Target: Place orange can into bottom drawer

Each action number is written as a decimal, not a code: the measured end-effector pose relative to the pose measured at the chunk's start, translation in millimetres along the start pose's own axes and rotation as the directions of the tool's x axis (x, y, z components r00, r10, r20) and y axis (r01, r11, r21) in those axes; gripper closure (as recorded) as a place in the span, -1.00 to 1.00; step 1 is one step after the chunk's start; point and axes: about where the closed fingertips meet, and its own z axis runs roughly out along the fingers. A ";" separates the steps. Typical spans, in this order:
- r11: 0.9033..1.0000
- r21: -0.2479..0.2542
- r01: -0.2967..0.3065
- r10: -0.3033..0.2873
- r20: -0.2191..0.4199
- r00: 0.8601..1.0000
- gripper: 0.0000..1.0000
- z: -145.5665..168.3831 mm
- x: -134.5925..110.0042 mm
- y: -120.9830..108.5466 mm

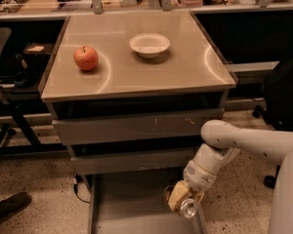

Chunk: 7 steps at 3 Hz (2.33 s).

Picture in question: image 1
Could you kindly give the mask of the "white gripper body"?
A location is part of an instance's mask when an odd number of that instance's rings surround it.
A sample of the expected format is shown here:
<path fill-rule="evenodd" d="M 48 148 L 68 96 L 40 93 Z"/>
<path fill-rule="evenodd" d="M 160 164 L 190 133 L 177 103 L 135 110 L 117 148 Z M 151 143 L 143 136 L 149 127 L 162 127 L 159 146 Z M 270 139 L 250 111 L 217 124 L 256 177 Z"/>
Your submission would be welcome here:
<path fill-rule="evenodd" d="M 216 176 L 206 172 L 194 161 L 189 161 L 184 168 L 184 181 L 194 192 L 208 190 L 216 180 Z"/>

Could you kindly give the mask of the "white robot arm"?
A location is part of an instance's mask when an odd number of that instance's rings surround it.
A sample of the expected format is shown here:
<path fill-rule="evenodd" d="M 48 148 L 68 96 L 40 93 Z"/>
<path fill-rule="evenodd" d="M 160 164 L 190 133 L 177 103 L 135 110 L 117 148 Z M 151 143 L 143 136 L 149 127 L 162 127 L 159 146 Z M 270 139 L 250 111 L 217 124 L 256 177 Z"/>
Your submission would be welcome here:
<path fill-rule="evenodd" d="M 268 234 L 293 234 L 293 132 L 243 129 L 210 120 L 202 126 L 201 137 L 203 143 L 184 168 L 183 179 L 166 196 L 170 210 L 187 218 L 195 216 L 217 172 L 243 150 L 280 166 Z"/>

